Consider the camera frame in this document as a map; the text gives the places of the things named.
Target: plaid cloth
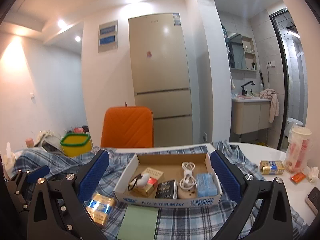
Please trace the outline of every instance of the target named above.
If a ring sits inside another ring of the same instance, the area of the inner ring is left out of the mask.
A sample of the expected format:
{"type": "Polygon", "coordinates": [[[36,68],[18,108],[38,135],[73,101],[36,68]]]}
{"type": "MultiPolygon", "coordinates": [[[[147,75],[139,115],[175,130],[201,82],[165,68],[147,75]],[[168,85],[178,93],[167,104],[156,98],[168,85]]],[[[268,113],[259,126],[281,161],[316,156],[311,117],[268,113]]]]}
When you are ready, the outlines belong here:
{"type": "MultiPolygon", "coordinates": [[[[219,142],[215,144],[215,147],[220,149],[231,161],[231,163],[238,165],[242,172],[250,172],[258,179],[263,179],[258,172],[257,166],[245,158],[238,146],[234,147],[230,146],[227,142],[219,142]]],[[[44,152],[40,148],[27,149],[17,160],[14,167],[14,172],[17,172],[18,169],[22,169],[23,171],[32,171],[38,167],[47,165],[50,167],[50,173],[45,176],[48,180],[62,179],[69,173],[77,173],[81,166],[89,163],[98,150],[99,148],[95,147],[92,151],[86,154],[69,158],[64,155],[54,155],[44,152]]],[[[117,154],[114,153],[112,149],[105,150],[109,153],[110,163],[96,188],[96,192],[105,196],[114,197],[113,189],[134,153],[117,154]]],[[[206,146],[201,146],[182,150],[153,152],[148,154],[196,154],[206,152],[206,146]]],[[[30,185],[25,196],[28,203],[31,200],[34,186],[35,185],[30,185]]],[[[239,236],[240,238],[249,233],[260,204],[259,201],[257,201],[256,207],[253,208],[252,213],[239,236]]],[[[160,208],[157,218],[155,240],[211,240],[212,237],[219,231],[223,223],[227,220],[228,216],[232,213],[235,206],[236,203],[231,201],[224,192],[221,196],[219,204],[210,208],[160,208]]],[[[126,204],[118,202],[111,213],[107,227],[103,230],[103,233],[109,240],[116,239],[126,208],[126,204]]],[[[292,218],[294,239],[298,239],[299,236],[306,230],[308,225],[305,224],[303,219],[293,209],[292,218]]]]}

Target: black faucet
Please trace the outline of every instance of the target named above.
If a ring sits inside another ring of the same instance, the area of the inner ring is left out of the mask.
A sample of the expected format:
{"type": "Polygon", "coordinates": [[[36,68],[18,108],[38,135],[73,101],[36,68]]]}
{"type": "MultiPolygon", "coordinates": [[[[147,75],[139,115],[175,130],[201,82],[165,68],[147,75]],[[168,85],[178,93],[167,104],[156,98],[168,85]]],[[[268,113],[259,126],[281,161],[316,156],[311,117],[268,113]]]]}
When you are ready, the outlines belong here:
{"type": "Polygon", "coordinates": [[[246,93],[247,90],[244,91],[244,87],[245,87],[246,85],[250,84],[250,83],[251,83],[252,86],[254,85],[254,82],[253,82],[253,81],[249,81],[249,82],[247,82],[246,84],[244,84],[244,85],[241,86],[241,87],[242,87],[241,94],[242,94],[243,96],[244,96],[245,94],[247,94],[247,93],[246,93]]]}

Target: pink towel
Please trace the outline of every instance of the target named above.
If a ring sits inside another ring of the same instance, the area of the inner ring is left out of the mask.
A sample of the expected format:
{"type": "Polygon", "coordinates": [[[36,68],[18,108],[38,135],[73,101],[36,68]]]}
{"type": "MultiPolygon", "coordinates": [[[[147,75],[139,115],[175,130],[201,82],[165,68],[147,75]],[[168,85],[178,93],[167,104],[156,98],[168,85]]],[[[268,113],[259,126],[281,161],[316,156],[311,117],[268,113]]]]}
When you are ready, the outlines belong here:
{"type": "Polygon", "coordinates": [[[275,90],[265,89],[260,92],[261,98],[271,99],[269,123],[273,123],[275,116],[279,116],[279,101],[275,90]]]}

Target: cardboard tray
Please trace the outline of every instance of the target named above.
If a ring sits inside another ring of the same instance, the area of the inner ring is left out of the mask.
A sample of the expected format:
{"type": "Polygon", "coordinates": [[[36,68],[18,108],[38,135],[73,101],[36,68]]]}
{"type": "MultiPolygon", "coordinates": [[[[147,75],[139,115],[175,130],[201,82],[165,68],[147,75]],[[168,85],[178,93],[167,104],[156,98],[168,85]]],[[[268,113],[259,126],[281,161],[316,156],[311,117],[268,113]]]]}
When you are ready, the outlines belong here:
{"type": "Polygon", "coordinates": [[[211,166],[210,156],[207,153],[181,155],[135,155],[124,169],[116,187],[114,188],[114,193],[119,201],[127,204],[165,208],[192,208],[217,205],[222,195],[222,189],[220,181],[211,166]],[[181,167],[183,162],[193,162],[196,165],[193,170],[194,177],[196,177],[198,173],[212,174],[213,181],[217,186],[218,194],[216,196],[192,199],[156,199],[156,190],[154,190],[149,197],[143,197],[137,192],[128,191],[129,182],[139,173],[143,172],[147,167],[164,172],[163,179],[159,181],[159,183],[172,179],[175,179],[177,183],[179,183],[184,176],[183,169],[181,167]]]}

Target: refrigerator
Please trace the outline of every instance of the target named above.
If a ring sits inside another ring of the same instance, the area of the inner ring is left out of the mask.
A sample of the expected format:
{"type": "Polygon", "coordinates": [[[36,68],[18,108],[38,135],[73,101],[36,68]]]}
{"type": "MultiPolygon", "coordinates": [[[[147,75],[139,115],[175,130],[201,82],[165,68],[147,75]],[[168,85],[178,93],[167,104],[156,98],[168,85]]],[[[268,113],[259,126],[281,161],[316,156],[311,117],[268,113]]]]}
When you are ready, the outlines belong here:
{"type": "Polygon", "coordinates": [[[155,147],[193,143],[191,90],[178,13],[129,19],[136,106],[153,112],[155,147]]]}

